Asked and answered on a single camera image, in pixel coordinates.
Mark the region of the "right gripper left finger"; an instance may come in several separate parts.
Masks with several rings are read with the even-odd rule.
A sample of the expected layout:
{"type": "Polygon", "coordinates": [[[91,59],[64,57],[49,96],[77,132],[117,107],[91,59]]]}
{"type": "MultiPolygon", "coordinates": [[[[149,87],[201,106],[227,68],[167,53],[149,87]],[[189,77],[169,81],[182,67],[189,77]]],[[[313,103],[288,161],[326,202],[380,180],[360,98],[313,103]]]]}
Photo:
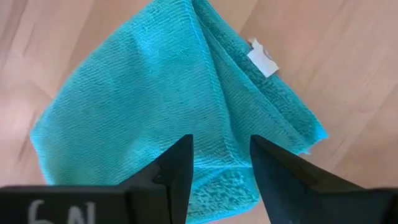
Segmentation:
{"type": "Polygon", "coordinates": [[[193,136],[186,134],[120,183],[128,224],[185,224],[193,179],[193,136]]]}

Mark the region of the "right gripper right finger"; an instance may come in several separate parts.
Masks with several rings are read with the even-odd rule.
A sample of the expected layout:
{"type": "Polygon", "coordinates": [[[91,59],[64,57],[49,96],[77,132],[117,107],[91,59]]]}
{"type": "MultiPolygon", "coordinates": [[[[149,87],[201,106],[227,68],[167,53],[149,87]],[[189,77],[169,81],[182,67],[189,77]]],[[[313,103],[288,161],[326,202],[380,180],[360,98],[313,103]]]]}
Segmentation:
{"type": "Polygon", "coordinates": [[[260,135],[250,155],[271,224],[398,224],[397,187],[365,189],[260,135]]]}

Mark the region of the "teal microfiber towel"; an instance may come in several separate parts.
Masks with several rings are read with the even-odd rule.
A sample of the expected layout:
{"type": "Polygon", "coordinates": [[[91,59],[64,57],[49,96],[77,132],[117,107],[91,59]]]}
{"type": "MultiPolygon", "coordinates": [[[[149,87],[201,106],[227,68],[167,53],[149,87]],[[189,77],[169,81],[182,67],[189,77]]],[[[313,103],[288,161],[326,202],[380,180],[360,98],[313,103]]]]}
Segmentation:
{"type": "Polygon", "coordinates": [[[118,184],[193,135],[187,223],[259,201],[253,134],[300,154],[327,133],[207,0],[154,0],[69,76],[30,134],[49,184],[118,184]]]}

